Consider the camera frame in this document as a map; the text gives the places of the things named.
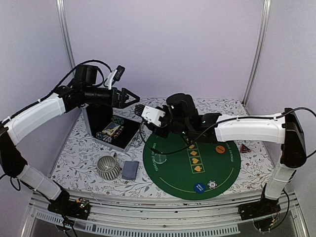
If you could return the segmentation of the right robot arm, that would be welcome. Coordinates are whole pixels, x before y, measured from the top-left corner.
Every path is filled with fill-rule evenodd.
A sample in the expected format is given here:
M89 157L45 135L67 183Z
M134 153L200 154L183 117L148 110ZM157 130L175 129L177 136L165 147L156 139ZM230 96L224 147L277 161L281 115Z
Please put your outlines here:
M227 191L243 173L237 141L266 141L281 145L280 160L255 205L266 215L307 160L304 133L296 114L236 117L220 113L199 115L190 95L177 93L163 107L137 106L151 131L143 161L153 182L185 200L208 199Z

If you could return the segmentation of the white chip stack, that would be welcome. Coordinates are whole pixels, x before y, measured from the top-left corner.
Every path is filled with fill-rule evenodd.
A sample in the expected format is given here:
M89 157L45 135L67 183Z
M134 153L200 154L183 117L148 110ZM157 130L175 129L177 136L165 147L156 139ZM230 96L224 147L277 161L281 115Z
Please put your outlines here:
M208 183L207 183L209 189L213 190L215 188L217 188L217 182L214 181L214 180L210 180Z

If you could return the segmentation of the blue playing card deck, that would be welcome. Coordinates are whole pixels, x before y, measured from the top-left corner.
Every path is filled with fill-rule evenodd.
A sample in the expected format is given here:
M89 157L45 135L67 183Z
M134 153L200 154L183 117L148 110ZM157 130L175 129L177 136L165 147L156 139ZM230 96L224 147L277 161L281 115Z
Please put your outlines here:
M122 170L122 179L131 181L135 180L137 176L138 167L138 161L125 161Z

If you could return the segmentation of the orange big blind button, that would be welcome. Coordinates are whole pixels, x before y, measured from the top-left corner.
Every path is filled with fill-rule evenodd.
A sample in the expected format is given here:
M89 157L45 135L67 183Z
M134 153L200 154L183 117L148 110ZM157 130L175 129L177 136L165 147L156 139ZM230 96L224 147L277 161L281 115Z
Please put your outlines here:
M219 154L224 154L226 152L226 149L224 146L216 146L215 151Z

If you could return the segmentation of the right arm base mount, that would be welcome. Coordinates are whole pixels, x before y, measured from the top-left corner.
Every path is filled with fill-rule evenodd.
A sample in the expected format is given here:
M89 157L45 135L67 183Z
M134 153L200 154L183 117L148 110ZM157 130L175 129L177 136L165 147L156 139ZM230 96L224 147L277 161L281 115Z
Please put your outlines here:
M259 201L241 204L238 213L242 220L270 215L281 210L278 199L273 200L262 196Z

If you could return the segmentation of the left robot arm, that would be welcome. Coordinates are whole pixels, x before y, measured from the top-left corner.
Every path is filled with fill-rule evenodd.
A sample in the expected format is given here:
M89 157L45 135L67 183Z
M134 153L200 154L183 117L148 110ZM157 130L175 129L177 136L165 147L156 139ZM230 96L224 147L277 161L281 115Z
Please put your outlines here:
M72 68L66 75L73 79L64 85L64 79L44 97L22 108L0 123L0 165L6 176L15 178L44 196L62 214L70 214L73 203L69 193L56 182L22 157L17 145L30 133L48 121L84 105L105 105L123 109L136 102L139 97L126 88L117 89L125 67L110 69L107 77L96 82L102 71L97 64L108 67L100 60L87 60Z

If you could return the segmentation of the blue small blind button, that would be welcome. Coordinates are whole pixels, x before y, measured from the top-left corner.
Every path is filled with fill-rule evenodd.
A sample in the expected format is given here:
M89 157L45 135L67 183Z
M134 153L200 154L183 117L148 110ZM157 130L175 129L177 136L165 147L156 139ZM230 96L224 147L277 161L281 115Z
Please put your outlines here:
M194 185L194 191L195 191L196 193L201 194L201 193L204 193L205 190L206 190L206 186L205 186L203 183L196 183L196 184Z

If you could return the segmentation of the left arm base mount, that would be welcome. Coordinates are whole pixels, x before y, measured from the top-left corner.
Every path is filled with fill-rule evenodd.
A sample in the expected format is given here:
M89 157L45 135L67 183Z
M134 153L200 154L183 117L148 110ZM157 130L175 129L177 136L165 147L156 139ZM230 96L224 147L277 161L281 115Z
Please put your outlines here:
M50 212L81 220L88 219L90 209L90 201L82 197L76 200L69 198L52 200L47 208Z

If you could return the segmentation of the clear acrylic dealer button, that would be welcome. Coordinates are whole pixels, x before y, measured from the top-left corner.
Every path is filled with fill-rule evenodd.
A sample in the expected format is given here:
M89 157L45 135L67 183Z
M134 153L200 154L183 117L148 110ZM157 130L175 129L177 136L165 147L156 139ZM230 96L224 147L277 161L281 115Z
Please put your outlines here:
M163 164L167 161L167 156L162 154L155 154L154 161L157 164Z

